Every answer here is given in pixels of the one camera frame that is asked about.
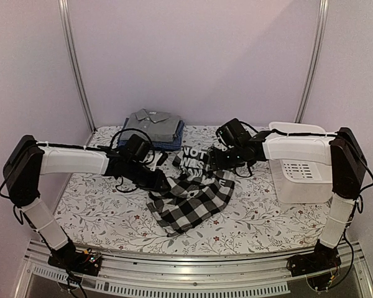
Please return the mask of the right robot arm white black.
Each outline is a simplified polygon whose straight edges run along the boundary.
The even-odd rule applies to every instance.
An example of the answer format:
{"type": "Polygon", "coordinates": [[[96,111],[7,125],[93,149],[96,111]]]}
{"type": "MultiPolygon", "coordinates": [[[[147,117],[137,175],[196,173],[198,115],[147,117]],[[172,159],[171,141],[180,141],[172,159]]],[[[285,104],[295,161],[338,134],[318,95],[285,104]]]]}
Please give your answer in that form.
{"type": "Polygon", "coordinates": [[[236,119],[216,136],[223,149],[209,149],[210,166],[234,170],[269,162],[279,200],[292,204],[330,201],[330,210],[313,252],[289,258],[291,269],[321,271],[339,265],[338,245],[361,202],[366,158],[347,127],[327,132],[317,125],[271,122],[251,135],[236,119]]]}

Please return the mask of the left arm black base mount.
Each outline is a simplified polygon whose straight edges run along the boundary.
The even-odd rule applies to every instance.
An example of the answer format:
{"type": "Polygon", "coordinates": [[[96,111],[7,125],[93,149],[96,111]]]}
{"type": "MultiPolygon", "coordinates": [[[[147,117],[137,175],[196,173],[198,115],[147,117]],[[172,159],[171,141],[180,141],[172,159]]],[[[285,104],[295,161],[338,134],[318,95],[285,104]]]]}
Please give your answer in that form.
{"type": "Polygon", "coordinates": [[[63,247],[51,253],[48,264],[73,273],[97,276],[102,265],[102,254],[90,248],[77,250],[74,247],[63,247]]]}

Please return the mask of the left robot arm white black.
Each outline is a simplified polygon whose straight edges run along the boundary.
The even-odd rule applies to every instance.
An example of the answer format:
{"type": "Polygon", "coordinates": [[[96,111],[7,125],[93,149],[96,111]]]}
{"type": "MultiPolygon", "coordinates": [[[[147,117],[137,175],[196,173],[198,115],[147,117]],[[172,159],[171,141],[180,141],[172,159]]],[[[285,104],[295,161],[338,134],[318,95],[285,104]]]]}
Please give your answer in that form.
{"type": "Polygon", "coordinates": [[[145,157],[153,145],[134,134],[126,145],[113,148],[38,142],[24,135],[3,167],[2,188],[20,215],[40,235],[51,254],[66,269],[75,269],[80,256],[70,237],[40,198],[39,181],[45,174],[89,173],[126,178],[145,191],[162,192],[170,185],[162,170],[150,169],[145,157]]]}

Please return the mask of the black white checkered shirt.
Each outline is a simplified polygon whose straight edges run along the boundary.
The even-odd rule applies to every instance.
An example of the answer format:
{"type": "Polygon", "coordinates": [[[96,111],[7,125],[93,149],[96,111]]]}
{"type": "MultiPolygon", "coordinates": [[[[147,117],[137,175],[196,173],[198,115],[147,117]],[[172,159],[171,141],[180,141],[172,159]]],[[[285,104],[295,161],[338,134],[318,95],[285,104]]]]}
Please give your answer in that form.
{"type": "Polygon", "coordinates": [[[171,188],[149,193],[147,208],[168,237],[186,233],[220,213],[232,198],[236,175],[211,169],[210,148],[182,147],[172,161],[179,175],[167,178],[171,188]]]}

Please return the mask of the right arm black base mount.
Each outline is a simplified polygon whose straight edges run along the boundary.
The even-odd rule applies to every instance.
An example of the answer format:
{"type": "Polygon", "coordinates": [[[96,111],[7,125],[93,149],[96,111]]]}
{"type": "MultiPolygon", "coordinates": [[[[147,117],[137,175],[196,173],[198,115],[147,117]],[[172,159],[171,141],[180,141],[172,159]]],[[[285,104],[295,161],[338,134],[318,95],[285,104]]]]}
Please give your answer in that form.
{"type": "Polygon", "coordinates": [[[333,269],[340,265],[338,250],[326,248],[322,251],[293,255],[287,260],[286,268],[295,277],[333,269]]]}

